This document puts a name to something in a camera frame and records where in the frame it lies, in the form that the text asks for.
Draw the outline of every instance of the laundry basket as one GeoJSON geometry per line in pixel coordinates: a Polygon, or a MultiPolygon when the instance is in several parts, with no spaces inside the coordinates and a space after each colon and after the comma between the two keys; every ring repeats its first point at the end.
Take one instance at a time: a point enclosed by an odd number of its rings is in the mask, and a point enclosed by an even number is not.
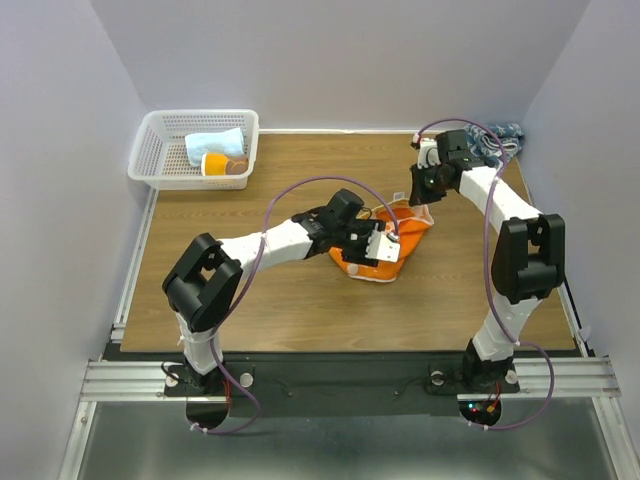
{"type": "Polygon", "coordinates": [[[158,190],[238,190],[247,186],[258,149],[253,110],[158,110],[147,114],[129,157],[129,177],[158,190]],[[203,176],[187,158],[184,137],[240,127],[249,168],[241,175],[203,176]]]}

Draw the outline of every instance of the blue cloth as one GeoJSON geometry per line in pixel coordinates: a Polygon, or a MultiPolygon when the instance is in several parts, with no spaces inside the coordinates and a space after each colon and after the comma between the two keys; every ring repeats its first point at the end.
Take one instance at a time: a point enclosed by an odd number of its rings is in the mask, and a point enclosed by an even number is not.
{"type": "Polygon", "coordinates": [[[244,136],[241,128],[232,128],[225,132],[192,133],[184,137],[189,163],[194,167],[202,164],[205,153],[222,153],[227,157],[244,155],[244,136]]]}
{"type": "MultiPolygon", "coordinates": [[[[517,123],[503,123],[487,126],[504,145],[509,157],[508,160],[511,160],[516,153],[522,150],[524,134],[520,125],[517,123]]],[[[471,153],[477,157],[486,157],[487,163],[492,167],[500,165],[498,144],[484,130],[475,125],[467,125],[464,129],[467,132],[467,144],[471,153]]]]}

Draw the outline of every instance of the orange cloth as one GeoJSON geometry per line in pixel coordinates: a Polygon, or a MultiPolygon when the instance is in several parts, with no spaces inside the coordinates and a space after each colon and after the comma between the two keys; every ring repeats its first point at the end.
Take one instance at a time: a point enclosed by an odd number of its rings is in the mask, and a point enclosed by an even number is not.
{"type": "MultiPolygon", "coordinates": [[[[409,202],[406,199],[402,199],[391,202],[390,206],[398,218],[400,237],[400,256],[398,261],[395,263],[380,261],[377,267],[369,267],[345,262],[342,260],[342,250],[339,248],[329,250],[331,258],[351,278],[372,282],[393,282],[407,257],[420,242],[424,232],[433,225],[433,218],[429,215],[429,208],[426,205],[410,207],[409,202]]],[[[393,222],[384,206],[381,205],[374,208],[371,218],[386,221],[386,231],[393,231],[393,222]]]]}

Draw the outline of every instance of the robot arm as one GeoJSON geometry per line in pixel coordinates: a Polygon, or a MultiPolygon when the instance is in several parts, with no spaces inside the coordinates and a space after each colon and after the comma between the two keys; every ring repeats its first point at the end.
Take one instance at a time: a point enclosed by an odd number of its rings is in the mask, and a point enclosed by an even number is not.
{"type": "MultiPolygon", "coordinates": [[[[342,189],[326,206],[294,215],[264,233],[265,248],[258,271],[290,260],[304,260],[340,247],[345,261],[376,266],[379,260],[395,262],[400,244],[385,233],[382,220],[360,219],[364,202],[342,189]]],[[[236,289],[252,271],[262,233],[215,240],[196,237],[162,284],[180,324],[187,366],[197,382],[206,383],[222,352],[217,329],[231,308],[236,289]],[[207,279],[202,271],[213,271],[207,279]]]]}
{"type": "MultiPolygon", "coordinates": [[[[415,146],[420,152],[411,167],[412,205],[439,201],[454,189],[485,213],[496,170],[472,155],[463,130],[415,146]]],[[[500,179],[489,221],[499,234],[491,266],[494,304],[510,334],[518,338],[542,299],[564,281],[564,221],[542,214],[500,179]]],[[[512,365],[513,347],[490,310],[467,347],[465,378],[485,383],[504,376],[512,365]]]]}

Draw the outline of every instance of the wooden table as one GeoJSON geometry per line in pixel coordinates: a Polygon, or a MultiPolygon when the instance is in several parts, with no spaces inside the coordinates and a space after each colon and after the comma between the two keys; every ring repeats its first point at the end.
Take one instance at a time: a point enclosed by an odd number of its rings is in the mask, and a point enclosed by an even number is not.
{"type": "MultiPolygon", "coordinates": [[[[348,175],[391,199],[410,191],[416,152],[408,135],[263,135],[242,191],[160,192],[149,230],[122,351],[178,351],[179,329],[161,284],[191,240],[258,231],[267,203],[297,180],[348,175]]],[[[516,162],[505,180],[526,198],[516,162]]],[[[338,181],[304,185],[275,207],[271,225],[353,188],[338,181]]],[[[430,206],[435,225],[391,284],[347,277],[328,255],[263,271],[221,329],[230,351],[462,350],[487,314],[479,211],[452,192],[430,206]]],[[[557,293],[529,320],[522,338],[550,349],[574,343],[557,293]]]]}

